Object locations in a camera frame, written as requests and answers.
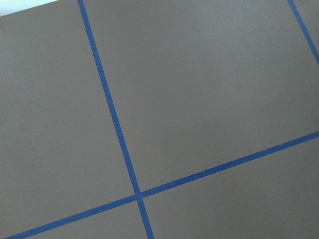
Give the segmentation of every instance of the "gray floor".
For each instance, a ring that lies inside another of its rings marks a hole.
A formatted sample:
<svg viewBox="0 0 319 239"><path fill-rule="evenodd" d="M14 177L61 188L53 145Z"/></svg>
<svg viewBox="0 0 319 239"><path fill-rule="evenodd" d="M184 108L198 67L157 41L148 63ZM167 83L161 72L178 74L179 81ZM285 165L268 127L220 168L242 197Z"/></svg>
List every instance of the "gray floor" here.
<svg viewBox="0 0 319 239"><path fill-rule="evenodd" d="M286 0L85 5L141 191L318 131ZM1 17L0 52L0 238L134 194L77 1ZM317 239L318 143L145 198L155 238ZM132 202L33 238L147 236Z"/></svg>

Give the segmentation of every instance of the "blue grid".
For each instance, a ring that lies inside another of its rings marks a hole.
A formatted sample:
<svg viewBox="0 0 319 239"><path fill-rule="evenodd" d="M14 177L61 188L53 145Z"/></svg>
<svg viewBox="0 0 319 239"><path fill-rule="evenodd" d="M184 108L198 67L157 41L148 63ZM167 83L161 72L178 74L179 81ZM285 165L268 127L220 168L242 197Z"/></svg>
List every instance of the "blue grid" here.
<svg viewBox="0 0 319 239"><path fill-rule="evenodd" d="M315 60L317 61L318 65L319 65L319 54L318 54L317 49L316 49L316 47L315 47L315 45L314 45L314 43L313 43L313 41L311 39L311 36L310 36L307 28L306 28L306 25L304 24L304 22L303 22L300 14L298 12L298 9L297 9L294 1L293 0L287 0L287 1L288 1L289 5L290 5L290 7L291 7L291 9L292 9L292 11L294 13L299 25L300 25L301 30L303 31L303 34L304 34L304 36L305 36L305 38L306 38L306 40L308 42L308 45L311 48L311 51L312 51L312 53L313 53L313 55L315 57ZM97 50L97 46L96 46L96 43L95 43L95 40L94 40L94 36L93 36L93 33L92 33L92 29L91 29L91 26L90 26L89 18L88 18L88 15L87 15L83 0L78 0L78 4L79 4L80 11L81 11L81 14L82 14L84 26L85 26L85 29L86 29L86 32L87 32L87 35L88 35L88 39L89 39L91 50L92 50L92 53L93 53L93 56L94 56L96 67L97 67L97 70L98 70L98 73L99 73L99 76L100 76L100 80L101 80L101 83L102 83L102 87L103 87L103 90L104 90L106 101L107 101L107 104L108 104L108 107L109 107L109 110L110 110L110 113L111 113L112 121L113 121L115 130L116 130L116 134L117 134L117 137L118 137L118 140L119 140L119 143L120 143L120 147L121 147L122 154L123 154L123 157L124 157L124 160L125 160L125 164L126 164L129 176L130 176L130 180L131 180L131 184L132 184L132 187L133 187L133 190L134 190L134 194L131 195L131 196L128 196L128 197L125 197L125 198L121 198L119 200L116 200L116 201L101 205L99 207L96 207L96 208L93 208L93 209L89 209L87 211L84 211L84 212L81 212L81 213L78 213L78 214L75 214L75 215L72 215L72 216L69 216L69 217L54 221L52 223L48 223L48 224L45 224L43 226L40 226L40 227L31 229L31 230L28 230L28 231L25 231L25 232L22 232L22 233L7 237L5 239L23 239L23 238L31 237L31 236L34 236L36 234L40 234L40 233L46 232L48 230L52 230L52 229L61 227L63 225L66 225L66 224L69 224L69 223L72 223L72 222L75 222L75 221L78 221L78 220L81 220L81 219L96 215L96 214L101 213L101 212L105 212L107 210L110 210L110 209L113 209L113 208L116 208L116 207L120 207L122 205L125 205L127 203L131 203L131 202L134 202L134 201L136 201L137 204L138 204L138 207L139 207L139 210L140 210L140 213L141 213L141 217L142 217L142 220L143 220L143 223L144 223L144 227L145 227L145 231L146 231L146 234L148 236L148 239L154 239L154 234L153 234L152 227L151 227L151 224L150 224L150 221L149 221L149 218L148 218L148 215L147 215L147 211L146 211L146 208L145 208L145 205L144 205L144 202L143 202L143 198L149 197L151 195L154 195L154 194L169 190L171 188L174 188L174 187L177 187L177 186L189 183L189 182L192 182L194 180L209 176L211 174L214 174L214 173L217 173L217 172L220 172L220 171L223 171L223 170L238 166L240 164L243 164L243 163L246 163L246 162L249 162L249 161L264 157L264 156L267 156L269 154L276 153L278 151L281 151L281 150L296 146L298 144L310 141L312 139L319 138L319 131L317 131L317 132L314 132L314 133L311 133L311 134L296 138L294 140L285 142L283 144L276 145L276 146L271 147L271 148L267 148L265 150L262 150L262 151L247 155L245 157L230 161L228 163L224 163L224 164L221 164L219 166L216 166L216 167L213 167L213 168L209 168L207 170L204 170L204 171L189 175L187 177L180 178L180 179L177 179L175 181L172 181L172 182L169 182L169 183L166 183L166 184L163 184L163 185L160 185L160 186L157 186L157 187L154 187L154 188L151 188L151 189L148 189L146 191L141 192L140 188L139 188L139 184L138 184L137 178L136 178L136 175L135 175L135 172L134 172L132 161L131 161L131 158L130 158L130 155L129 155L129 152L128 152L128 149L127 149L127 146L126 146L126 143L125 143L125 139L124 139L124 136L123 136L123 132L122 132L120 123L119 123L119 119L117 117L117 113L116 113L115 106L114 106L114 103L113 103L113 100L112 100L111 92L110 92L110 89L109 89L109 86L108 86L108 83L107 83L106 75L105 75L104 70L103 70L102 62L101 62L101 59L100 59L100 56L99 56L99 53L98 53L98 50Z"/></svg>

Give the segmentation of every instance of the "blue line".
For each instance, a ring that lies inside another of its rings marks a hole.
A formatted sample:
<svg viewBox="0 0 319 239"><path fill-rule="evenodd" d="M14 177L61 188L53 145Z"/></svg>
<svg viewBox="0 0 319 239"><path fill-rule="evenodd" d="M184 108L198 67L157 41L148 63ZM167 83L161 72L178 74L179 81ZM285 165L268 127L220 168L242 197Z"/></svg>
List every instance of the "blue line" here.
<svg viewBox="0 0 319 239"><path fill-rule="evenodd" d="M133 202L135 200L136 200L135 195L131 195L129 197L122 198L120 200L116 200L114 202L104 204L102 206L99 206L99 207L87 210L85 212L81 212L81 213L69 216L67 218L63 218L63 219L57 220L57 221L49 223L49 224L45 224L43 226L28 230L28 231L25 231L25 232L22 232L22 233L13 235L13 236L10 236L10 237L5 238L5 239L23 239L23 238L28 238L28 237L34 236L36 234L40 234L40 233L46 232L48 230L51 230L51 229L54 229L54 228L58 228L58 227L66 225L66 224L73 223L75 221L78 221L78 220L81 220L81 219L96 215L98 213L102 213L102 212L105 212L107 210L110 210L110 209L113 209L113 208L117 208L117 207L125 205L127 203L131 203L131 202Z"/></svg>
<svg viewBox="0 0 319 239"><path fill-rule="evenodd" d="M130 176L130 180L131 180L131 183L132 183L132 187L133 187L133 190L134 190L137 202L138 202L138 206L139 206L139 209L140 209L140 212L141 212L142 220L143 220L143 223L144 223L144 226L145 226L145 231L146 231L147 236L148 236L149 239L154 239L154 235L153 235L153 231L152 231L152 228L151 228L150 220L148 218L148 215L147 215L147 212L146 212L145 205L144 205L144 202L142 200L142 197L140 196L141 191L140 191L140 188L139 188L139 184L138 184L135 172L134 172L133 164L132 164L132 161L131 161L131 158L130 158L130 155L129 155L129 151L127 149L127 146L126 146L126 143L125 143L125 139L124 139L124 136L123 136L123 132L122 132L122 129L121 129L121 126L120 126L120 122L119 122L119 119L118 119L118 116L117 116L117 113L116 113L116 110L115 110L115 106L114 106L114 103L113 103L113 100L112 100L112 96L111 96L111 92L110 92L110 89L109 89L109 86L108 86L108 83L107 83L107 79L106 79L106 76L105 76L105 73L104 73L104 70L103 70L103 66L102 66L102 62L101 62L100 56L99 56L99 52L98 52L98 49L96 47L96 43L95 43L95 40L94 40L94 36L93 36L93 32L92 32L91 25L90 25L90 22L89 22L89 18L88 18L86 9L85 9L85 5L84 5L83 0L78 0L78 3L79 3L79 7L80 7L82 18L83 18L84 26L85 26L85 29L86 29L86 33L87 33L88 38L89 38L89 42L90 42L90 46L91 46L92 53L93 53L93 56L94 56L95 64L96 64L96 67L97 67L97 70L98 70L98 73L99 73L99 76L100 76L100 80L101 80L101 83L102 83L102 87L103 87L103 90L104 90L106 101L107 101L107 104L108 104L109 109L110 109L110 113L111 113L111 117L112 117L112 120L113 120L114 128L115 128L115 131L116 131L116 134L117 134L120 146L121 146L121 150L122 150L122 154L123 154L123 157L124 157L124 160L125 160L125 164L126 164L126 167L127 167L127 170L128 170L129 176Z"/></svg>
<svg viewBox="0 0 319 239"><path fill-rule="evenodd" d="M317 61L317 64L319 65L319 54L318 54L316 46L315 46L313 40L311 39L311 36L310 36L310 34L309 34L309 32L308 32L308 30L306 28L306 25L304 24L304 21L301 18L294 1L293 0L288 0L288 3L290 5L291 10L294 12L295 17L296 17L296 19L297 19L297 21L299 23L299 26L300 26L301 30L303 31L303 33L305 35L305 38L306 38L306 40L308 42L308 45L309 45L311 51L313 52L313 55L314 55L314 57L315 57L315 59Z"/></svg>
<svg viewBox="0 0 319 239"><path fill-rule="evenodd" d="M148 190L146 190L144 192L141 192L141 195L142 195L143 198L144 197L148 197L148 196L154 195L156 193L163 192L165 190L168 190L168 189L183 185L185 183L189 183L189 182L192 182L194 180L209 176L211 174L218 173L220 171L223 171L223 170L238 166L240 164L247 163L249 161L252 161L252 160L267 156L269 154L272 154L272 153L275 153L275 152L278 152L278 151L281 151L281 150L284 150L286 148L290 148L290 147L296 146L296 145L298 145L300 143L304 143L304 142L307 142L309 140L312 140L312 139L318 138L318 137L319 137L319 131L317 131L315 133L308 134L306 136L303 136L303 137L300 137L300 138L297 138L297 139L294 139L294 140L291 140L289 142L286 142L286 143L283 143L283 144L280 144L280 145L265 149L263 151L259 151L257 153L250 154L248 156L236 159L234 161L230 161L228 163L224 163L222 165L219 165L219 166L216 166L216 167L213 167L213 168L210 168L210 169L207 169L207 170L192 174L190 176L187 176L187 177L184 177L184 178L181 178L181 179L177 179L175 181L160 185L158 187L148 189Z"/></svg>

